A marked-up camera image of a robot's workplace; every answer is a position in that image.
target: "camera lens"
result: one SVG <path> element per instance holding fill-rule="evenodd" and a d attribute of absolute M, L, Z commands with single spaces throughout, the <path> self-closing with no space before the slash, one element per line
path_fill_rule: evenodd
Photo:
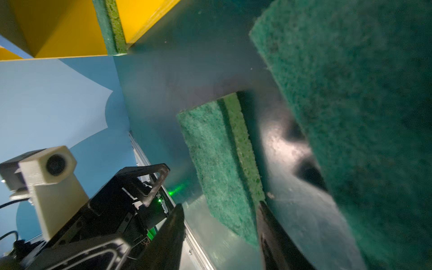
<path fill-rule="evenodd" d="M 52 155 L 47 161 L 47 171 L 53 175 L 58 176 L 66 167 L 66 160 L 60 155 Z"/>

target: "sponge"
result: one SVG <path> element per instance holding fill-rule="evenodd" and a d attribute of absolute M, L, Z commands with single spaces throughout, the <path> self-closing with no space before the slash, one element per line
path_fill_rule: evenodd
<path fill-rule="evenodd" d="M 177 115 L 210 213 L 258 245 L 255 210 L 264 200 L 237 94 Z"/>
<path fill-rule="evenodd" d="M 432 267 L 432 4 L 276 0 L 252 41 L 369 269 Z"/>
<path fill-rule="evenodd" d="M 108 55 L 126 54 L 126 40 L 115 0 L 93 0 Z"/>

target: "black cable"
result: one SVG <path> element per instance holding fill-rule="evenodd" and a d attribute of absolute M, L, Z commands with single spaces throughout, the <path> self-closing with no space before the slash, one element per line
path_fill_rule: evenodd
<path fill-rule="evenodd" d="M 8 232 L 8 233 L 5 233 L 4 235 L 2 235 L 2 236 L 0 237 L 0 241 L 1 241 L 3 238 L 5 238 L 6 236 L 11 235 L 11 234 L 15 234 L 15 241 L 18 241 L 18 232 L 17 232 L 17 231 L 10 231 L 10 232 Z"/>
<path fill-rule="evenodd" d="M 25 199 L 19 199 L 19 200 L 13 200 L 13 201 L 10 201 L 10 202 L 7 202 L 7 203 L 4 203 L 4 204 L 0 205 L 0 209 L 2 209 L 3 207 L 6 207 L 6 206 L 8 206 L 8 205 L 11 205 L 11 204 L 13 204 L 13 203 L 19 203 L 19 202 L 23 202 L 23 201 L 26 201 L 26 200 L 28 200 L 28 198 L 25 198 Z"/>

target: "metal table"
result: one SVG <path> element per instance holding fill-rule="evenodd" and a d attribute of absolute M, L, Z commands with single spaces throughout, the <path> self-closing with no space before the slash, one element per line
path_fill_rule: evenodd
<path fill-rule="evenodd" d="M 175 115 L 232 92 L 240 95 L 266 200 L 319 270 L 365 269 L 311 150 L 248 33 L 263 0 L 182 0 L 128 55 L 115 57 L 133 137 L 216 269 L 261 269 L 258 248 L 214 219 Z"/>

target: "green scouring pad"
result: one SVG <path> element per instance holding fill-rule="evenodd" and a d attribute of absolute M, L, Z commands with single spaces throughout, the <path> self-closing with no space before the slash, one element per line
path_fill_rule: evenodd
<path fill-rule="evenodd" d="M 115 0 L 93 0 L 108 55 L 126 54 L 126 40 Z"/>
<path fill-rule="evenodd" d="M 237 94 L 177 115 L 210 213 L 257 245 L 255 210 L 264 200 Z"/>
<path fill-rule="evenodd" d="M 431 18 L 425 0 L 276 0 L 251 31 L 369 269 L 432 269 Z"/>

